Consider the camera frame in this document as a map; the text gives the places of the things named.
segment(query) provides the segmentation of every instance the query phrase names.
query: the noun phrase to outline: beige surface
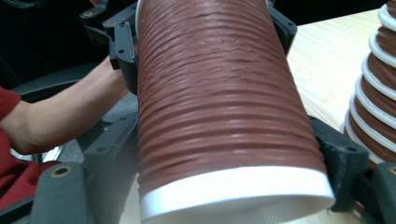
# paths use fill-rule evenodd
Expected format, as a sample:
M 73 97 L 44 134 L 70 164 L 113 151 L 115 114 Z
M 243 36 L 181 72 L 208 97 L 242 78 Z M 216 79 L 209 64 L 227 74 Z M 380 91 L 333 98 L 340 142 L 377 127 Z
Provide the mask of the beige surface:
M 299 27 L 288 60 L 309 115 L 339 129 L 348 109 L 361 61 L 370 52 L 368 38 L 379 27 L 376 11 Z M 140 223 L 137 185 L 134 183 L 121 224 Z M 161 220 L 161 224 L 184 224 Z M 327 211 L 290 224 L 357 224 L 352 214 Z

